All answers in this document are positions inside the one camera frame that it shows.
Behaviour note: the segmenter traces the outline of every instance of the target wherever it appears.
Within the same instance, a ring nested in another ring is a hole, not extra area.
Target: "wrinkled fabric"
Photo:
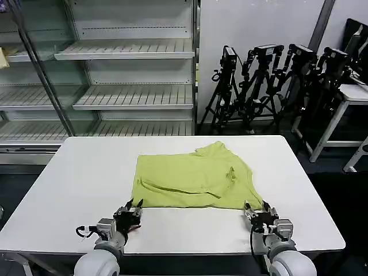
[[[248,201],[262,208],[251,169],[221,142],[190,154],[139,156],[132,196],[143,207],[243,209]]]

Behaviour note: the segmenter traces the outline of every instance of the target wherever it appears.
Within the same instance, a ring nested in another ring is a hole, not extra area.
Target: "black cable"
[[[97,230],[97,227],[96,226],[88,226],[88,231],[90,231],[89,232],[89,234],[88,235],[83,235],[82,233],[81,233],[81,231],[85,231],[86,230],[86,227],[84,227],[84,226],[80,226],[80,227],[77,227],[76,228],[76,230],[75,230],[75,232],[76,232],[76,234],[78,235],[78,236],[80,236],[80,237],[82,237],[82,238],[89,238],[90,236],[92,236],[92,234],[93,233],[96,233],[96,234],[98,234],[98,236],[100,236],[101,237],[101,235],[100,235],[100,233],[98,232],[98,230]]]
[[[233,51],[234,51],[235,55],[237,56],[237,59],[239,59],[241,66],[243,66],[243,62],[240,59],[240,56],[235,52],[235,49],[234,48],[233,48]]]
[[[260,273],[261,274],[269,275],[267,269],[264,269],[262,267],[262,264],[259,262],[259,260],[257,259],[256,255],[254,254],[254,248],[253,248],[253,234],[254,234],[254,230],[255,230],[255,226],[253,225],[252,228],[251,228],[251,235],[250,235],[250,245],[251,245],[252,257],[254,258],[254,261],[258,265]]]

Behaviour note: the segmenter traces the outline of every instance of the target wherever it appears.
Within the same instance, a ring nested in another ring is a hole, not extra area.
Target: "white table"
[[[0,232],[0,251],[83,254],[80,225],[112,217],[131,198],[141,154],[193,152],[222,141],[252,169],[256,190],[294,224],[299,251],[341,250],[345,242],[282,136],[73,137],[66,140]],[[126,254],[249,254],[241,210],[144,209]]]
[[[339,105],[337,111],[333,115],[331,122],[327,126],[325,132],[323,133],[321,139],[319,140],[315,149],[312,149],[307,143],[306,147],[310,153],[309,161],[314,163],[320,156],[323,148],[325,147],[359,147],[363,141],[329,141],[332,133],[337,127],[339,121],[343,117],[346,109],[350,105],[368,105],[368,91],[360,85],[341,85],[340,91],[344,96]],[[298,134],[299,138],[302,138],[302,133],[298,130],[299,120],[296,120],[293,125],[292,132]]]

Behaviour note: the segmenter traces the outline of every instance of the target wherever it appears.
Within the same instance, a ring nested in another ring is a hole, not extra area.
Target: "metal shelf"
[[[190,136],[191,121],[100,121],[89,136]]]
[[[68,134],[59,121],[9,121],[0,128],[0,144],[20,142],[61,144]]]
[[[75,110],[192,109],[192,85],[94,85]]]
[[[36,43],[37,54],[40,60],[54,59],[54,54],[60,50],[60,42]],[[30,58],[23,44],[5,44],[3,46],[8,62],[30,62]]]
[[[81,85],[56,85],[60,103],[71,106],[77,99]],[[54,110],[43,86],[0,86],[0,110]]]
[[[79,40],[55,54],[57,60],[192,59],[191,39]]]

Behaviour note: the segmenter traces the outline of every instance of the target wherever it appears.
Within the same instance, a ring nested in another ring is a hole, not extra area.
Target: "table leg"
[[[20,255],[18,253],[7,253],[6,258],[11,259],[11,260],[21,264],[23,266],[24,273],[25,273],[26,276],[34,276],[33,273],[32,273],[32,270],[30,268],[29,261],[26,258],[24,258],[22,255]]]
[[[338,125],[339,121],[343,117],[348,106],[349,106],[349,101],[343,101],[339,105],[339,108],[337,109],[336,113],[333,115],[331,122],[329,123],[327,129],[325,130],[320,141],[318,142],[317,147],[312,152],[312,156],[309,159],[311,163],[314,163],[317,160],[317,158],[320,156],[323,148],[326,145],[326,142],[331,137],[332,133],[334,132],[336,126]]]
[[[298,130],[300,121],[301,121],[301,116],[298,116],[295,118],[294,124],[292,126],[292,130],[291,130],[292,133],[296,133],[296,131]]]
[[[69,276],[70,272],[69,270],[64,267],[63,265],[50,265],[38,258],[35,255],[24,253],[24,252],[11,252],[6,253],[6,256],[17,263],[20,263],[23,266],[24,272],[26,276],[34,276],[32,273],[32,270],[30,268],[30,262],[37,264],[44,270],[50,272],[53,275],[56,276]]]
[[[368,152],[366,152],[363,147],[368,145],[368,137],[367,139],[362,143],[362,145],[359,147],[359,149],[357,150],[357,152],[353,155],[353,157],[349,160],[349,162],[347,162],[347,164],[344,167],[344,171],[345,172],[356,172],[354,166],[355,164],[357,164],[357,162],[360,160],[360,158],[363,155],[368,154]]]

